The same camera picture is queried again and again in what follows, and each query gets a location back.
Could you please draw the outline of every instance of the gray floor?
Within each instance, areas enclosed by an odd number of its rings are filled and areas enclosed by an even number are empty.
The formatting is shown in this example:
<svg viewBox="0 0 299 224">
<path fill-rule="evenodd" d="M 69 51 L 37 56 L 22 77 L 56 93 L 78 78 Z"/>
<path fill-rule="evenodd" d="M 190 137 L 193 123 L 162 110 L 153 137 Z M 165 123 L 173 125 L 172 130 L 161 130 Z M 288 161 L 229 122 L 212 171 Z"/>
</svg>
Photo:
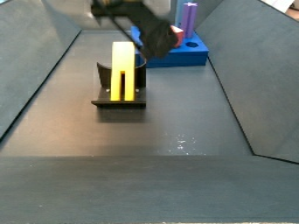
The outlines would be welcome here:
<svg viewBox="0 0 299 224">
<path fill-rule="evenodd" d="M 251 156 L 209 64 L 148 69 L 144 110 L 89 103 L 116 40 L 80 34 L 1 142 L 0 222 L 296 222 L 297 165 Z"/>
<path fill-rule="evenodd" d="M 210 64 L 146 70 L 146 108 L 97 109 L 96 62 L 117 31 L 84 31 L 0 144 L 1 156 L 251 156 Z"/>
<path fill-rule="evenodd" d="M 0 222 L 295 223 L 297 172 L 260 157 L 0 157 Z"/>
</svg>

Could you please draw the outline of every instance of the black holder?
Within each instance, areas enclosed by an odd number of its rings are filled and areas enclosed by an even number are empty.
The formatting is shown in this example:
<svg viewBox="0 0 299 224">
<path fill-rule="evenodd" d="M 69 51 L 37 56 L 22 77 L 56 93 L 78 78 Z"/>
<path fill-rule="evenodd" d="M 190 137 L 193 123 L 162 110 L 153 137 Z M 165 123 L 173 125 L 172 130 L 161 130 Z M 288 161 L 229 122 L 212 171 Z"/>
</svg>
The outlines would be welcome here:
<svg viewBox="0 0 299 224">
<path fill-rule="evenodd" d="M 125 109 L 145 108 L 145 62 L 141 66 L 134 67 L 134 100 L 124 101 L 125 82 L 124 75 L 121 77 L 121 94 L 120 101 L 110 101 L 110 68 L 97 63 L 97 74 L 100 80 L 100 90 L 97 100 L 90 103 L 100 108 Z"/>
</svg>

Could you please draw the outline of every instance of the dark gray surface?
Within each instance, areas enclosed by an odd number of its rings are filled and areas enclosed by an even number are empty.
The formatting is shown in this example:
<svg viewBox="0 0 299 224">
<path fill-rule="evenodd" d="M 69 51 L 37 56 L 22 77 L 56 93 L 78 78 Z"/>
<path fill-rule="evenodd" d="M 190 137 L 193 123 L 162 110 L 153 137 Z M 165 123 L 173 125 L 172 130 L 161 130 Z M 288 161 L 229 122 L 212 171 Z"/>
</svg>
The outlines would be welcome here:
<svg viewBox="0 0 299 224">
<path fill-rule="evenodd" d="M 297 172 L 260 157 L 1 157 L 0 222 L 297 222 Z"/>
<path fill-rule="evenodd" d="M 225 0 L 197 30 L 253 152 L 299 162 L 297 22 Z"/>
<path fill-rule="evenodd" d="M 0 137 L 41 85 L 80 28 L 42 1 L 0 7 Z"/>
<path fill-rule="evenodd" d="M 96 63 L 117 31 L 84 31 L 0 145 L 1 156 L 251 155 L 209 63 L 146 70 L 146 108 L 100 110 Z"/>
</svg>

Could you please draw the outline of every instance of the purple peg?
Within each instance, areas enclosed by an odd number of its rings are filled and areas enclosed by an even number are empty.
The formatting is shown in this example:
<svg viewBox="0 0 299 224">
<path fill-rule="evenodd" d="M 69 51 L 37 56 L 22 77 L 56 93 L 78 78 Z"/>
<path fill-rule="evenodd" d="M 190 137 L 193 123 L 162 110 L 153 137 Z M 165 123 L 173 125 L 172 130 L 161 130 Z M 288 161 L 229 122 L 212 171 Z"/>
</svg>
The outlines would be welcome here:
<svg viewBox="0 0 299 224">
<path fill-rule="evenodd" d="M 196 3 L 185 3 L 182 5 L 181 29 L 184 30 L 184 37 L 186 39 L 189 39 L 192 37 L 196 11 L 197 11 L 197 4 Z"/>
</svg>

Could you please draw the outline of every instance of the gray wall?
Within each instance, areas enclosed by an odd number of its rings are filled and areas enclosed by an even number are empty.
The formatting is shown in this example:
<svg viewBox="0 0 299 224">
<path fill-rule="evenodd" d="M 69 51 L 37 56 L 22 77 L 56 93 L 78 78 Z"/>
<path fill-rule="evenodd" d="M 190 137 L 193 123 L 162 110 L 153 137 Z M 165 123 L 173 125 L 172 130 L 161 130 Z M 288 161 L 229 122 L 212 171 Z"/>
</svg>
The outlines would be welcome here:
<svg viewBox="0 0 299 224">
<path fill-rule="evenodd" d="M 299 162 L 299 24 L 257 0 L 224 0 L 197 29 L 257 155 Z"/>
<path fill-rule="evenodd" d="M 44 1 L 0 5 L 0 137 L 78 32 Z"/>
</svg>

